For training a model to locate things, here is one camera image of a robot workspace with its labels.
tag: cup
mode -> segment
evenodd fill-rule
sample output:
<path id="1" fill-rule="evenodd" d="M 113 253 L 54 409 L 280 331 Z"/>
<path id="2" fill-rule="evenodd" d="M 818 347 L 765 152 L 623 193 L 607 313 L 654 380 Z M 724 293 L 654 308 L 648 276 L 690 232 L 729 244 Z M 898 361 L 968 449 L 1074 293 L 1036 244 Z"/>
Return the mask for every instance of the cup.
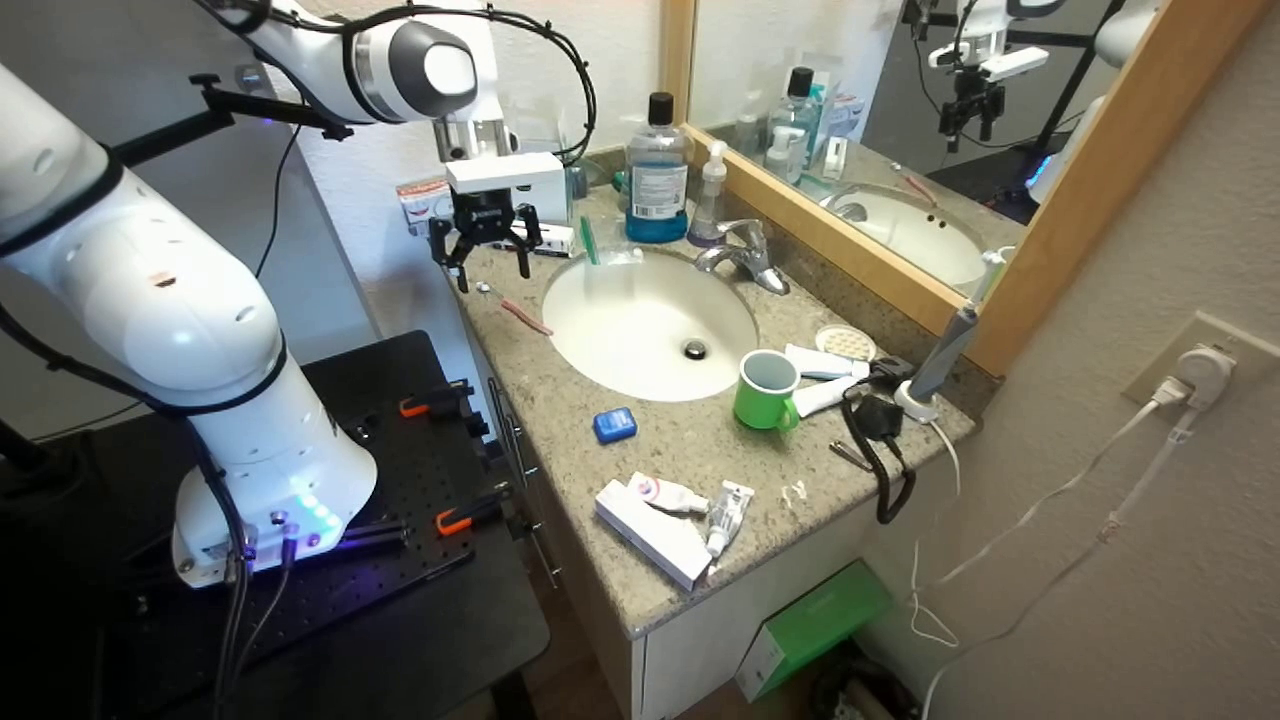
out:
<path id="1" fill-rule="evenodd" d="M 730 416 L 755 431 L 785 431 L 798 421 L 793 403 L 797 390 L 798 369 L 775 347 L 755 347 L 734 369 Z"/>

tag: sink basin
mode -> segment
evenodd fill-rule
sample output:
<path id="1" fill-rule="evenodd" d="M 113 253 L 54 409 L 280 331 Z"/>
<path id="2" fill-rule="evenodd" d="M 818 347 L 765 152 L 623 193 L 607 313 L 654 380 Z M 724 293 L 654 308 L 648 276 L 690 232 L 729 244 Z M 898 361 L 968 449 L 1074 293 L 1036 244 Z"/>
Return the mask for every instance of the sink basin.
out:
<path id="1" fill-rule="evenodd" d="M 730 390 L 759 336 L 734 290 L 672 253 L 568 265 L 543 293 L 543 323 L 575 373 L 658 403 Z"/>
<path id="2" fill-rule="evenodd" d="M 831 201 L 831 213 L 957 293 L 972 293 L 984 276 L 978 244 L 908 196 L 856 190 Z"/>

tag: faucet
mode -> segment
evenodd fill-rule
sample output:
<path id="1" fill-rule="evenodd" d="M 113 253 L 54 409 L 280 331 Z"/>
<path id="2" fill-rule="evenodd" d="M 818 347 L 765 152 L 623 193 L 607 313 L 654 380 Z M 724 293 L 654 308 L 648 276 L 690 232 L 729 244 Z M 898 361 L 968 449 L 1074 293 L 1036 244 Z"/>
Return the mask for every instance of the faucet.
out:
<path id="1" fill-rule="evenodd" d="M 759 290 L 789 297 L 785 272 L 769 265 L 769 228 L 765 222 L 724 222 L 717 226 L 720 244 L 702 247 L 690 265 L 698 272 L 717 272 L 724 262 L 730 262 L 738 272 L 747 272 Z"/>

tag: electrical outlet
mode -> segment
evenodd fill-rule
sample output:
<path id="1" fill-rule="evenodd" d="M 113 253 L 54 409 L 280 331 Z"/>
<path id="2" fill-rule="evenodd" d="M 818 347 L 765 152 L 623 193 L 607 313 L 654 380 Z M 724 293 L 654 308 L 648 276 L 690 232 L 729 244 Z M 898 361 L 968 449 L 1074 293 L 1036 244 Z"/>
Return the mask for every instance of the electrical outlet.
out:
<path id="1" fill-rule="evenodd" d="M 1160 385 L 1160 380 L 1172 373 L 1172 365 L 1174 365 L 1186 347 L 1197 347 L 1197 345 L 1213 345 L 1213 347 L 1234 356 L 1231 385 L 1251 380 L 1251 375 L 1260 375 L 1260 373 L 1267 373 L 1267 369 L 1280 365 L 1280 347 L 1276 347 L 1276 345 L 1267 345 L 1267 339 L 1260 339 L 1260 336 L 1249 336 L 1244 330 L 1225 323 L 1225 322 L 1217 322 L 1217 316 L 1209 316 L 1209 313 L 1197 313 L 1197 316 L 1181 330 L 1181 336 L 1124 390 L 1124 395 L 1127 395 L 1130 403 L 1147 403 L 1153 394 L 1155 394 L 1155 385 Z"/>

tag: drain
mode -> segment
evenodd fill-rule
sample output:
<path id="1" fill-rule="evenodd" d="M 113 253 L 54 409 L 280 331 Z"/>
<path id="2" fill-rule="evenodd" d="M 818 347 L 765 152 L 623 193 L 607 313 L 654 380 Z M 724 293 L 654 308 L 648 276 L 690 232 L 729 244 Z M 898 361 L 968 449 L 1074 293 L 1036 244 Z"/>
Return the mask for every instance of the drain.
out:
<path id="1" fill-rule="evenodd" d="M 682 356 L 689 356 L 689 361 L 706 361 L 706 345 L 702 345 L 702 339 L 689 339 L 689 345 L 682 345 Z"/>

